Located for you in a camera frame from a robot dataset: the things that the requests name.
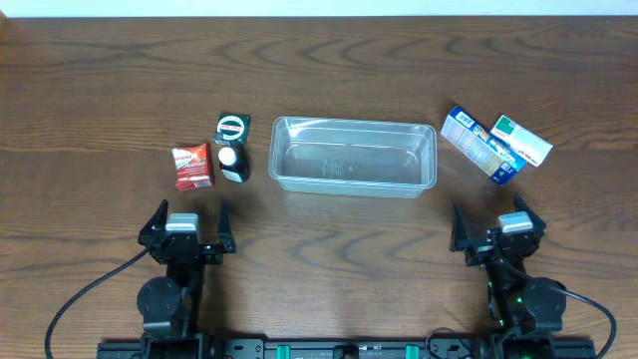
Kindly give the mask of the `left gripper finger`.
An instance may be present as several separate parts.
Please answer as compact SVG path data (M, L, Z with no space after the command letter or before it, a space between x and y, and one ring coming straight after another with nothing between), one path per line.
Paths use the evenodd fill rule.
M221 244L233 244L233 234L228 217L228 206L225 200L220 203L217 237Z
M156 233L163 230L167 222L168 201L163 199L149 221L140 230L139 238L154 238Z

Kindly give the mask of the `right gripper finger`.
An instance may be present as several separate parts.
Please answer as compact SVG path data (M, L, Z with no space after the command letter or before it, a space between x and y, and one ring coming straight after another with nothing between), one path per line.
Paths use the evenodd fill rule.
M450 245L467 245L469 235L459 206L453 204L453 228Z
M513 206L516 211L522 211L527 214L535 230L546 229L546 223L526 204L519 193L513 196Z

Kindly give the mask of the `blue cooling patch box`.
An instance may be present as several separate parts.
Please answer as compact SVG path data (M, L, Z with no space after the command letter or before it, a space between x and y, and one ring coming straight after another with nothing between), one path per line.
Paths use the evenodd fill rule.
M460 106L447 114L441 134L496 184L508 183L527 165Z

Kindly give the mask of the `red medicine box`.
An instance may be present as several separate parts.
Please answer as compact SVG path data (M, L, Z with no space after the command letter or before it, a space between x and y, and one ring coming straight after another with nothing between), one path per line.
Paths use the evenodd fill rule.
M176 170L174 186L179 191L213 187L208 144L173 148L171 153Z

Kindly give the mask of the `white green medicine box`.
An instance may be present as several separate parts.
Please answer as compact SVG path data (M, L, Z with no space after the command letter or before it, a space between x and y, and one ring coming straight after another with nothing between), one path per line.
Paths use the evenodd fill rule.
M501 115L490 132L505 142L517 155L535 167L539 167L553 145L529 131L517 122Z

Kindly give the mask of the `dark green small box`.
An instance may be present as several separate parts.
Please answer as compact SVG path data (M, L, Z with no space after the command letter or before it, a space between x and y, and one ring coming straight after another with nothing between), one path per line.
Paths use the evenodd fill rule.
M216 125L214 142L224 146L244 146L251 119L248 115L221 113Z

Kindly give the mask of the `clear plastic container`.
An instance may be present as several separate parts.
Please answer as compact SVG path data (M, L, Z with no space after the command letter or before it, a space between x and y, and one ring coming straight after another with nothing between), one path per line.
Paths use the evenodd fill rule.
M430 125L280 117L268 171L288 191L416 198L437 182Z

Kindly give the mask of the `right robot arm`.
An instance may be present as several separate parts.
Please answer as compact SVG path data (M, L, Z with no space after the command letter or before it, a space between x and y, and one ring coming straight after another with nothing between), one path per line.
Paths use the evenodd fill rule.
M524 260L544 237L546 223L524 202L513 198L514 212L501 215L497 227L472 238L461 209L453 206L450 251L462 252L466 266L484 269L488 278L488 311L513 336L559 332L566 309L564 286L526 273Z

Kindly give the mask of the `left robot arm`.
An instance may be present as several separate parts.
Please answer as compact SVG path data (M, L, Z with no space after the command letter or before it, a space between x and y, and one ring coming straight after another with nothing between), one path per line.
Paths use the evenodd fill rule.
M137 306L149 338L181 338L194 331L205 267L220 264L226 253L236 251L225 203L219 209L217 242L199 240L198 215L169 213L166 200L141 229L139 244L166 267L164 276L149 280L138 294Z

